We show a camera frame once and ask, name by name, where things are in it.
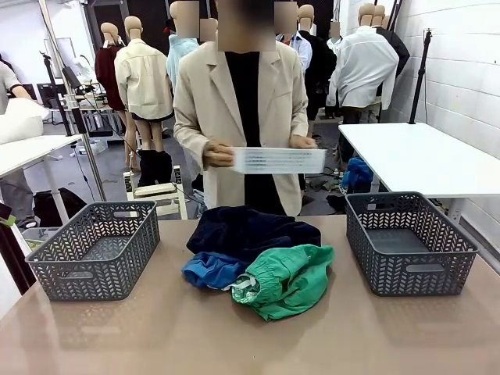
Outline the person's right hand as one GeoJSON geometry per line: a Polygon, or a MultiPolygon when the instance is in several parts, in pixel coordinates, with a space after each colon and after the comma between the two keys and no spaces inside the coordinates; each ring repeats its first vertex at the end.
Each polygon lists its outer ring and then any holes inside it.
{"type": "Polygon", "coordinates": [[[208,141],[203,148],[202,161],[204,167],[232,167],[234,165],[234,151],[228,145],[208,141]]]}

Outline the person's left hand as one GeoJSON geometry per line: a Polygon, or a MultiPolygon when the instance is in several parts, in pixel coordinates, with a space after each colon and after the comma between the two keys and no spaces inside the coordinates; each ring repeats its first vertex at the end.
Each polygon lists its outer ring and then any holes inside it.
{"type": "Polygon", "coordinates": [[[317,143],[310,137],[291,135],[290,147],[296,149],[317,149],[317,143]]]}

